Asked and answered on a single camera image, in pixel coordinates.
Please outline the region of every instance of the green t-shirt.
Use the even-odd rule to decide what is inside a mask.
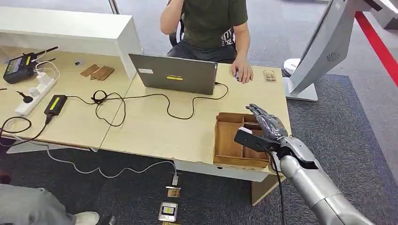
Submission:
[[[247,21],[246,0],[184,0],[183,40],[203,49],[234,43],[234,26]]]

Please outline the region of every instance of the white sneaker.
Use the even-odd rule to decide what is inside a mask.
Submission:
[[[76,225],[97,225],[100,215],[96,212],[81,212],[75,214]]]

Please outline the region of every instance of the power strip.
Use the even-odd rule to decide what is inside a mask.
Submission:
[[[56,81],[53,78],[49,78],[49,82],[47,84],[39,84],[37,86],[37,91],[40,92],[39,95],[33,96],[30,94],[30,96],[33,98],[33,101],[29,103],[24,103],[22,102],[16,109],[15,112],[19,116],[27,116],[29,113],[33,111],[33,109],[40,103],[40,101],[46,96],[46,94],[53,88],[55,85]]]

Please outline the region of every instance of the wooden box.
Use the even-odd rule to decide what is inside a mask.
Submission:
[[[235,134],[240,127],[252,130],[257,136],[262,135],[262,130],[252,114],[221,112],[216,118],[213,160],[215,164],[260,168],[268,166],[268,154],[258,153],[234,142]]]

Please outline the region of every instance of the dark carpet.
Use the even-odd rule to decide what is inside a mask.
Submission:
[[[398,187],[385,162],[370,124],[347,76],[325,75],[316,84],[319,101],[288,101],[292,133],[314,152],[324,170],[357,209],[376,224],[398,224]],[[54,150],[81,170],[101,166],[108,175],[126,166],[141,170],[159,159],[99,151]],[[98,172],[77,173],[71,165],[52,161],[45,152],[3,155],[0,167],[11,171],[13,185],[44,187],[70,213],[86,210],[110,216],[118,225],[158,225],[162,201],[179,204],[182,225],[280,224],[279,191],[251,206],[250,182],[182,172],[181,197],[168,198],[171,165],[158,165],[144,174],[125,172],[106,179]],[[288,183],[284,182],[286,224],[317,224],[317,219]]]

